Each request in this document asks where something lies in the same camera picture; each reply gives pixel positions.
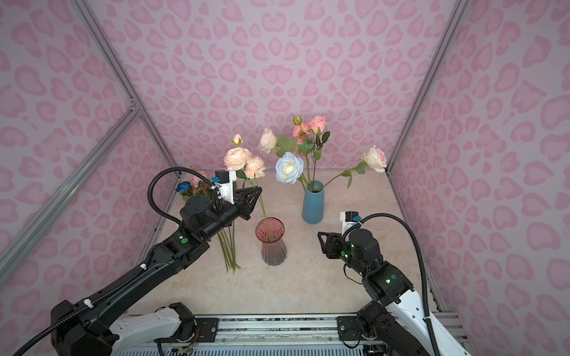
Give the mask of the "light blue white rose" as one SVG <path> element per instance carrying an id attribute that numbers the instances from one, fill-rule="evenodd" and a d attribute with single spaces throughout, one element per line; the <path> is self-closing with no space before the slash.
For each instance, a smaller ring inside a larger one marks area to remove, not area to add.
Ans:
<path id="1" fill-rule="evenodd" d="M 283 184 L 294 185 L 297 182 L 307 189 L 307 179 L 304 175 L 305 162 L 301 157 L 286 152 L 276 163 L 276 179 Z"/>

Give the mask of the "pink spray rose branch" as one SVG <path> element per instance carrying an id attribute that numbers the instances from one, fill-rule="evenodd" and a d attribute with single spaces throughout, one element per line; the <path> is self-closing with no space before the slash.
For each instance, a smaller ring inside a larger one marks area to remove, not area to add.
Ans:
<path id="1" fill-rule="evenodd" d="M 306 187 L 313 193 L 319 192 L 322 188 L 317 188 L 315 184 L 316 165 L 322 158 L 324 144 L 330 138 L 327 118 L 316 116 L 304 121 L 300 116 L 294 116 L 292 122 L 294 124 L 292 133 L 297 139 L 297 151 L 307 163 Z"/>

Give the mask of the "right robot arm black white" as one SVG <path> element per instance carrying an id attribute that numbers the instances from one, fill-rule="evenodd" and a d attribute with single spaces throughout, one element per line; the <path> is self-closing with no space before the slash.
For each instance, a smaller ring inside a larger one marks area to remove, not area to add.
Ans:
<path id="1" fill-rule="evenodd" d="M 434 317 L 411 281 L 387 262 L 372 233 L 356 229 L 318 233 L 322 252 L 340 259 L 358 273 L 372 301 L 357 312 L 365 338 L 386 343 L 398 355 L 469 355 L 459 341 Z"/>

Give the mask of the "pink peony flower stem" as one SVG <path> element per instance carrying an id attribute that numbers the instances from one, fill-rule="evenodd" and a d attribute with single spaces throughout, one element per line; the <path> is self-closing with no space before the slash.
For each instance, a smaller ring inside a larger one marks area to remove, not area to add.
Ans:
<path id="1" fill-rule="evenodd" d="M 195 170 L 196 172 L 198 172 L 199 174 L 201 174 L 202 176 L 206 177 L 207 174 L 204 170 L 198 170 L 195 167 L 191 167 L 192 170 Z M 206 185 L 202 179 L 200 179 L 199 177 L 196 177 L 195 175 L 192 176 L 192 180 L 191 180 L 191 189 L 192 189 L 192 194 L 196 195 L 196 194 L 203 194 L 204 189 L 208 188 L 208 185 Z"/>

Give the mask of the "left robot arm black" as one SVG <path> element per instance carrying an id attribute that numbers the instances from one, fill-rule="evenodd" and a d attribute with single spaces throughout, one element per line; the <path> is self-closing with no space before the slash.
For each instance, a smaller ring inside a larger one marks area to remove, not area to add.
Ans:
<path id="1" fill-rule="evenodd" d="M 194 341 L 194 315 L 182 303 L 121 321 L 125 312 L 165 280 L 188 268 L 209 248 L 209 241 L 237 218 L 249 220 L 261 188 L 239 189 L 220 209 L 206 195 L 182 207 L 179 229 L 153 246 L 145 260 L 118 280 L 76 304 L 63 301 L 51 313 L 50 334 L 58 355 L 115 355 L 146 341 Z"/>

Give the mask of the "peach spray rose branch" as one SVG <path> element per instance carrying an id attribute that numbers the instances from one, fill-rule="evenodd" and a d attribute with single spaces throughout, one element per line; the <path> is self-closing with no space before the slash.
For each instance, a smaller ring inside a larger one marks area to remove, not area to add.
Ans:
<path id="1" fill-rule="evenodd" d="M 252 152 L 244 148 L 240 134 L 232 138 L 234 148 L 227 151 L 224 157 L 224 164 L 228 171 L 234 171 L 238 177 L 245 179 L 250 185 L 259 188 L 258 178 L 265 176 L 265 163 L 259 156 L 254 156 Z"/>

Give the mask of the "teal ceramic vase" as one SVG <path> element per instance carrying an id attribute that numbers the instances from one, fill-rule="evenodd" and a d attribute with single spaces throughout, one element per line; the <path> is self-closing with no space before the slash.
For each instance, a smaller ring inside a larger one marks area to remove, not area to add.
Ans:
<path id="1" fill-rule="evenodd" d="M 304 192 L 301 216 L 308 224 L 317 224 L 324 217 L 324 184 L 314 180 Z"/>

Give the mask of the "large peach pink rose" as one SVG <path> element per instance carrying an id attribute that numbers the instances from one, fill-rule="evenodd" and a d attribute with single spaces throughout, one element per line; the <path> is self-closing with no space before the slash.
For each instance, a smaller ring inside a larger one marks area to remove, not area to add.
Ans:
<path id="1" fill-rule="evenodd" d="M 359 160 L 359 163 L 351 169 L 347 169 L 340 174 L 335 175 L 332 179 L 324 184 L 324 187 L 328 187 L 334 180 L 344 177 L 347 179 L 347 189 L 353 184 L 353 176 L 364 175 L 368 171 L 375 171 L 376 173 L 384 173 L 387 168 L 387 156 L 386 153 L 376 145 L 373 145 L 368 152 L 366 152 Z"/>

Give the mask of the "dark red glass vase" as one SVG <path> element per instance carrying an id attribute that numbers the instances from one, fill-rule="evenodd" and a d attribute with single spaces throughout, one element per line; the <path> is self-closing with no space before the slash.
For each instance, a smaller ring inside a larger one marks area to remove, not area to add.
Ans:
<path id="1" fill-rule="evenodd" d="M 286 260 L 284 233 L 284 224 L 275 217 L 263 219 L 255 228 L 255 235 L 262 243 L 262 259 L 269 266 L 281 265 Z"/>

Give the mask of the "dark blue small flower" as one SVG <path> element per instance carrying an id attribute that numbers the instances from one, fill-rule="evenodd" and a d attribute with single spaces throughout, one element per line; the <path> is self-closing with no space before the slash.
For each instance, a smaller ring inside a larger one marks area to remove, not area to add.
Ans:
<path id="1" fill-rule="evenodd" d="M 191 183 L 188 181 L 183 181 L 178 184 L 175 191 L 180 195 L 185 195 L 185 194 L 188 195 L 191 194 L 191 189 L 192 189 Z"/>

